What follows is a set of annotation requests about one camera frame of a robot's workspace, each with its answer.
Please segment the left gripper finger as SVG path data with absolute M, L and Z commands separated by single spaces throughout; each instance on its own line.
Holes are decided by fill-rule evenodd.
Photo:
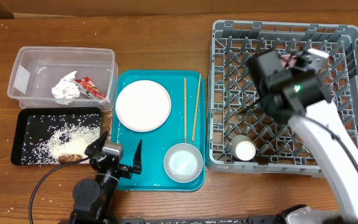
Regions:
M 132 172 L 138 175 L 142 172 L 142 140 L 139 141 L 134 154 Z
M 102 133 L 102 135 L 97 140 L 93 141 L 90 145 L 87 146 L 87 152 L 97 152 L 102 150 L 107 140 L 108 134 L 108 131 Z

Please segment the pink bowl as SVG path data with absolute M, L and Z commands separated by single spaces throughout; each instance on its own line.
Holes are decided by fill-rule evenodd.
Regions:
M 280 62 L 285 68 L 290 68 L 296 63 L 296 57 L 290 54 L 281 55 Z

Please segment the white round plate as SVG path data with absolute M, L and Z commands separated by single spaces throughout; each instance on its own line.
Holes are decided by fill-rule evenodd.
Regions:
M 149 132 L 166 122 L 171 107 L 170 95 L 161 84 L 139 80 L 121 90 L 116 100 L 115 113 L 127 129 Z

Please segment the red snack wrapper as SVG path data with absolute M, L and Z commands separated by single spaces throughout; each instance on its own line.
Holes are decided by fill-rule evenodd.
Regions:
M 80 92 L 90 98 L 94 99 L 105 99 L 105 95 L 102 94 L 98 88 L 94 85 L 89 77 L 84 77 L 82 79 L 76 79 L 75 84 L 77 85 Z

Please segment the white napkin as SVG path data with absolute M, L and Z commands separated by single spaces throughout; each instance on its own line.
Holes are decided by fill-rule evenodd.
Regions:
M 65 75 L 52 89 L 52 95 L 59 99 L 74 99 L 80 96 L 80 90 L 75 84 L 76 71 Z

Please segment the white paper cup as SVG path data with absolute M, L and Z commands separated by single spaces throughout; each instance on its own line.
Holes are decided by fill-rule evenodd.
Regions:
M 256 155 L 256 146 L 254 142 L 245 135 L 237 135 L 231 140 L 232 148 L 230 153 L 241 161 L 250 161 Z

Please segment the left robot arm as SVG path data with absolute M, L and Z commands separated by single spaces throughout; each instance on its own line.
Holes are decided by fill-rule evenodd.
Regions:
M 73 189 L 74 206 L 70 223 L 119 223 L 109 213 L 113 195 L 121 179 L 131 179 L 142 172 L 142 141 L 134 153 L 133 165 L 121 164 L 123 146 L 107 142 L 108 132 L 85 149 L 89 164 L 97 172 L 93 179 L 79 181 Z

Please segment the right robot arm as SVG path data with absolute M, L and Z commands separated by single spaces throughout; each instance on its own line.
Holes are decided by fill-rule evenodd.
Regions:
M 306 144 L 338 204 L 337 212 L 295 205 L 278 213 L 275 223 L 358 223 L 358 148 L 329 88 L 319 79 L 328 61 L 329 54 L 316 49 L 293 52 L 287 58 L 264 50 L 246 61 L 259 92 L 257 103 Z

